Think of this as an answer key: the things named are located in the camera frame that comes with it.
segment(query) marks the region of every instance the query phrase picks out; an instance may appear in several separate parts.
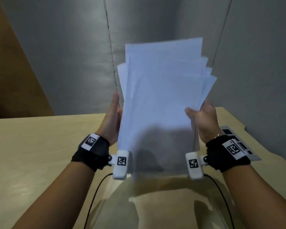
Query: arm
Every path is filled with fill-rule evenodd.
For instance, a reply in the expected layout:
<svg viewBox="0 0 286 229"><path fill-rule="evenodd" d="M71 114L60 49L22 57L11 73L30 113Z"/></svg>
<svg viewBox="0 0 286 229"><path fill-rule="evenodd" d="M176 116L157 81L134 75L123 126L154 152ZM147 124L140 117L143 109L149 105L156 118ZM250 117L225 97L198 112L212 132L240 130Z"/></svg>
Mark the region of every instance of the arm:
<svg viewBox="0 0 286 229"><path fill-rule="evenodd" d="M110 108L97 130L110 145L117 141L122 109L114 94ZM70 162L55 181L27 209L13 229L72 228L84 204L94 171L81 162Z"/></svg>
<svg viewBox="0 0 286 229"><path fill-rule="evenodd" d="M216 110L207 101L200 111L186 108L205 143L222 135ZM235 166L223 172L229 191L248 228L286 228L286 200L251 165Z"/></svg>

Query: hand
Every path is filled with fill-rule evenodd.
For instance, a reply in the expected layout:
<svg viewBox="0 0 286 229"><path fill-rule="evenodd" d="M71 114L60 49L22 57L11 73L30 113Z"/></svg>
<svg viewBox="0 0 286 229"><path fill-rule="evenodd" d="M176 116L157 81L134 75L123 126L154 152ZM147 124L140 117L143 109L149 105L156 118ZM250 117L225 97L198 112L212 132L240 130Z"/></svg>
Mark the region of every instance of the hand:
<svg viewBox="0 0 286 229"><path fill-rule="evenodd" d="M201 140L205 143L214 139L218 135L223 135L217 122L216 109L205 100L200 111L195 111L191 108L185 108L185 113L195 122L198 127L198 133Z"/></svg>
<svg viewBox="0 0 286 229"><path fill-rule="evenodd" d="M114 92L110 107L107 110L101 126L96 131L96 134L107 139L110 145L118 141L122 112L123 108L119 108L119 94L118 92Z"/></svg>

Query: white plastic device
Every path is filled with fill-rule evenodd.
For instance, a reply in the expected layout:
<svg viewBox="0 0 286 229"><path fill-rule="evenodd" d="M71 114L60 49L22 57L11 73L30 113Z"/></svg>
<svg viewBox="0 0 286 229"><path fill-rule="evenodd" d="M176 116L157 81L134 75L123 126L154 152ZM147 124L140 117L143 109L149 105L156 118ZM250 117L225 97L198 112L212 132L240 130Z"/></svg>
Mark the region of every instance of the white plastic device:
<svg viewBox="0 0 286 229"><path fill-rule="evenodd" d="M114 165L113 179L125 180L127 176L127 168L129 162L129 152L126 150L118 150L116 155L111 155L112 159L108 162L110 165Z"/></svg>
<svg viewBox="0 0 286 229"><path fill-rule="evenodd" d="M208 163L203 160L205 156L206 155L199 156L197 152L185 154L187 169L191 180L203 178L202 166L208 165Z"/></svg>

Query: gray partition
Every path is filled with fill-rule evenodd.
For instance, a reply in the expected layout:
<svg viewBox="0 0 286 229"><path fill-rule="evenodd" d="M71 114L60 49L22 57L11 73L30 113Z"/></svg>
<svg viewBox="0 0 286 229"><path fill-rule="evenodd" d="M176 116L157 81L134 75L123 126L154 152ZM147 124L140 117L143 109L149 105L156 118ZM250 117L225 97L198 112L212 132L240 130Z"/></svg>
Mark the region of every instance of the gray partition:
<svg viewBox="0 0 286 229"><path fill-rule="evenodd" d="M0 3L54 113L105 112L116 81L104 0Z"/></svg>
<svg viewBox="0 0 286 229"><path fill-rule="evenodd" d="M105 0L120 96L116 66L125 62L125 43L203 37L202 53L212 66L230 1Z"/></svg>
<svg viewBox="0 0 286 229"><path fill-rule="evenodd" d="M209 96L286 159L286 0L232 0Z"/></svg>

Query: black wrist strap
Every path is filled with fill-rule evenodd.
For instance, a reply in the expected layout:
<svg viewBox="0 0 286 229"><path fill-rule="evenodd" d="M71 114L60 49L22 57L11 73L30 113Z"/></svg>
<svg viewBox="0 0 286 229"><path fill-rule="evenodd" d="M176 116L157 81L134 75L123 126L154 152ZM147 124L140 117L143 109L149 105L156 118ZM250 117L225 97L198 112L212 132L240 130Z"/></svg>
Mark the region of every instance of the black wrist strap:
<svg viewBox="0 0 286 229"><path fill-rule="evenodd" d="M234 139L219 136L208 143L207 162L214 169L224 172L238 165L250 165L251 161Z"/></svg>
<svg viewBox="0 0 286 229"><path fill-rule="evenodd" d="M72 156L72 162L82 162L93 171L103 169L108 165L109 142L95 133L88 135L78 146Z"/></svg>

